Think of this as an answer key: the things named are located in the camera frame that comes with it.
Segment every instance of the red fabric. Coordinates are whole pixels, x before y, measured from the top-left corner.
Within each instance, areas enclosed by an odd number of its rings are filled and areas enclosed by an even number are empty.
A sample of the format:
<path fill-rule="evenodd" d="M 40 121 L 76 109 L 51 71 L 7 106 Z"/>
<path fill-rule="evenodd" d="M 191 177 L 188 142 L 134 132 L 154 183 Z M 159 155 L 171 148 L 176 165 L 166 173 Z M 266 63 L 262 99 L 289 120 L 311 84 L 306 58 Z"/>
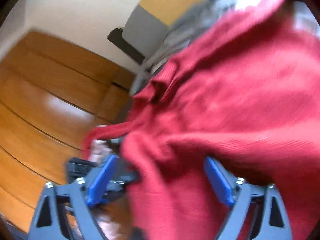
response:
<path fill-rule="evenodd" d="M 149 239 L 214 238 L 227 209 L 206 155 L 251 183 L 274 182 L 294 239 L 320 218 L 320 42 L 279 20 L 283 1 L 225 15 L 134 97 L 126 123 L 86 137 L 85 156 L 92 139 L 130 132 L 121 151 L 142 177 L 130 204 Z"/>

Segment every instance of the blue gripper pad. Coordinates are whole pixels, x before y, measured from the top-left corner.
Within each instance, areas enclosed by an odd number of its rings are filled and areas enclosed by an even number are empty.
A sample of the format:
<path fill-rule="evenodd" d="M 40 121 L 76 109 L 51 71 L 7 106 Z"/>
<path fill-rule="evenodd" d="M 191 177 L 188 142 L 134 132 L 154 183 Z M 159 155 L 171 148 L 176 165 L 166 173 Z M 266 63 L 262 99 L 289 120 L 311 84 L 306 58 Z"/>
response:
<path fill-rule="evenodd" d="M 103 193 L 106 190 L 107 184 L 112 178 L 113 173 L 116 171 L 117 155 L 111 155 L 96 179 L 92 182 L 88 189 L 87 205 L 89 208 L 103 202 Z"/>
<path fill-rule="evenodd" d="M 235 203 L 232 198 L 232 187 L 211 157 L 206 157 L 204 161 L 204 171 L 219 201 L 231 208 Z"/>

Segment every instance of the white wall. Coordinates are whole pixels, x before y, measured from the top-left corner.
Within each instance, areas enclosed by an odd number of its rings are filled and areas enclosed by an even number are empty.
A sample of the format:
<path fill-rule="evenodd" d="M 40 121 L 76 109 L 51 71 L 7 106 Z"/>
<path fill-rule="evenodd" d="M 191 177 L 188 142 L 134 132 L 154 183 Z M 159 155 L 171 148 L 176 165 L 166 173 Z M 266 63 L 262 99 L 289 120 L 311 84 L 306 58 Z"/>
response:
<path fill-rule="evenodd" d="M 29 29 L 71 41 L 137 72 L 138 65 L 107 40 L 140 0 L 19 0 L 0 28 L 0 59 Z"/>

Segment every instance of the red sweater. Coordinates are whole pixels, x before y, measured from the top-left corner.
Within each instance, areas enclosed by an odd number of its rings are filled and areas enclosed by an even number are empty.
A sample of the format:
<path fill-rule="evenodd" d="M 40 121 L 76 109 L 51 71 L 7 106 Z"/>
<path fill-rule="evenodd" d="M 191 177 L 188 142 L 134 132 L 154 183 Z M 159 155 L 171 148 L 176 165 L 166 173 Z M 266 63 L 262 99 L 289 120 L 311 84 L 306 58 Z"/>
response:
<path fill-rule="evenodd" d="M 127 122 L 85 138 L 87 156 L 92 139 L 129 133 L 121 152 L 142 177 L 130 204 L 150 240 L 214 238 L 228 209 L 206 155 L 251 183 L 274 182 L 294 239 L 320 218 L 320 41 L 279 20 L 283 1 L 225 15 L 134 97 Z"/>

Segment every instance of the wooden furniture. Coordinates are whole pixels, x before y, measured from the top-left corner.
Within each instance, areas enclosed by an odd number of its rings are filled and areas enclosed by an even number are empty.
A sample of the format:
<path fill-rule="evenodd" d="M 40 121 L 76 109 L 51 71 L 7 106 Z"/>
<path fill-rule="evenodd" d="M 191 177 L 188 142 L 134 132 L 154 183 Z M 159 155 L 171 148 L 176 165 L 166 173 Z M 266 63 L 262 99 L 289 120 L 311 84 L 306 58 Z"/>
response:
<path fill-rule="evenodd" d="M 0 63 L 0 212 L 27 232 L 45 182 L 64 184 L 64 162 L 83 136 L 111 124 L 134 75 L 86 49 L 38 32 Z M 128 209 L 107 208 L 129 232 Z"/>

